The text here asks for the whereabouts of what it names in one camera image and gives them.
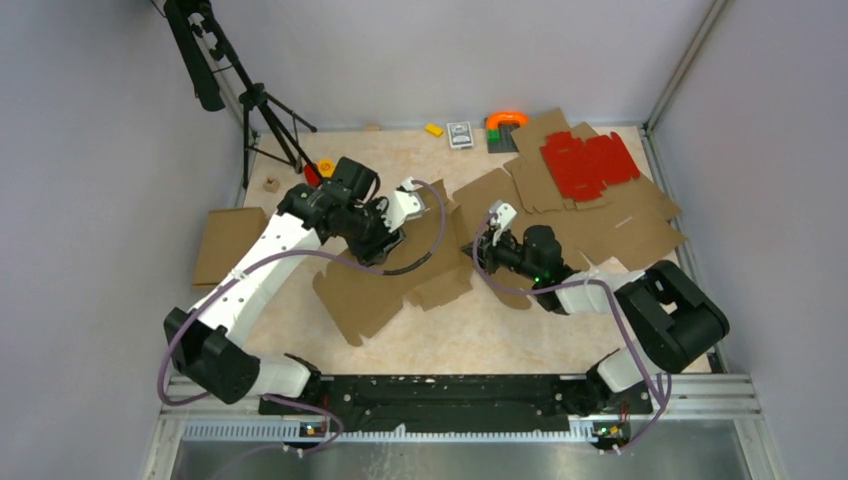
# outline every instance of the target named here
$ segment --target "light wood surface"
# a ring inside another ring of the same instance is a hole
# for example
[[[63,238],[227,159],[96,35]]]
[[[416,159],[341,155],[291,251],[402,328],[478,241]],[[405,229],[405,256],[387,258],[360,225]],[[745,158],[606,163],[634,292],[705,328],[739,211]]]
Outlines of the light wood surface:
[[[618,132],[639,169],[650,177],[636,127],[596,130]],[[384,191],[413,176],[429,182],[444,179],[452,193],[516,156],[486,153],[483,130],[474,132],[476,146],[463,151],[450,150],[446,136],[433,137],[423,129],[328,132],[300,138],[316,162],[347,156],[374,169]],[[282,156],[270,135],[262,137],[260,148]],[[276,193],[262,188],[268,177],[279,179]],[[257,155],[244,205],[260,206],[271,215],[285,192],[302,181],[291,167]],[[323,248],[338,253],[345,245],[331,239]],[[676,261],[674,254],[669,258]],[[428,312],[407,304],[374,338],[352,347],[312,290],[312,277],[324,265],[326,260],[308,258],[295,270],[262,312],[248,339],[248,351],[264,358],[292,353],[330,374],[521,374],[582,373],[624,346],[611,316],[553,315],[535,303],[530,310],[512,310],[475,275],[471,292]],[[600,268],[626,271],[614,258]],[[688,371],[708,372],[706,358]]]

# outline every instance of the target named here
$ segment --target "white wall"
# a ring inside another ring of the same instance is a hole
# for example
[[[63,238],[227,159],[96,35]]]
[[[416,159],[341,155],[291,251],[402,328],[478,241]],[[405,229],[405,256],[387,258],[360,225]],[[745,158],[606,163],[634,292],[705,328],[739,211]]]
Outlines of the white wall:
[[[0,5],[0,477],[136,478],[238,128],[145,0]]]
[[[248,72],[323,128],[562,107],[641,122],[711,0],[220,0]]]
[[[848,3],[735,2],[659,132],[790,476],[845,478]]]

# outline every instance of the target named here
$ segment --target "red object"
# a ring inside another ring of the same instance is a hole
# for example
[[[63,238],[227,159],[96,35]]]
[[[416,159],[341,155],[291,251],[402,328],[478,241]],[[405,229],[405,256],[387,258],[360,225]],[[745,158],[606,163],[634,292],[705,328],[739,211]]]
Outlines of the red object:
[[[320,183],[320,177],[312,171],[312,168],[309,165],[303,166],[303,176],[306,178],[306,183],[309,184],[310,187],[317,187]]]
[[[601,198],[608,185],[639,178],[639,169],[617,133],[585,143],[569,132],[548,135],[540,148],[559,193],[577,202]]]

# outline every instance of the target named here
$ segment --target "orange handle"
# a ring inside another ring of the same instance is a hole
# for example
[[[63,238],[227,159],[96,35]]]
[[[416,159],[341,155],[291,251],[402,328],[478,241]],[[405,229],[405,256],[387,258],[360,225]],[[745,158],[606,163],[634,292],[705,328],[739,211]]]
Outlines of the orange handle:
[[[486,130],[497,130],[501,123],[517,123],[519,127],[527,124],[527,115],[521,112],[496,112],[486,119]]]

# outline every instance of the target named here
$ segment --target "yellow object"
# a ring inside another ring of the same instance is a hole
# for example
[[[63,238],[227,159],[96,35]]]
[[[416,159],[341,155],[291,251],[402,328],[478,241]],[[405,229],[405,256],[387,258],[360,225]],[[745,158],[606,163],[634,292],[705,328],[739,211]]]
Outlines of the yellow object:
[[[430,135],[433,135],[434,137],[441,137],[442,134],[445,133],[445,131],[442,130],[441,127],[439,127],[438,125],[433,125],[432,123],[428,123],[427,126],[424,127],[424,130],[430,132]]]
[[[321,172],[322,177],[330,178],[333,176],[333,172],[336,171],[336,164],[329,158],[322,158],[318,162],[318,171]]]

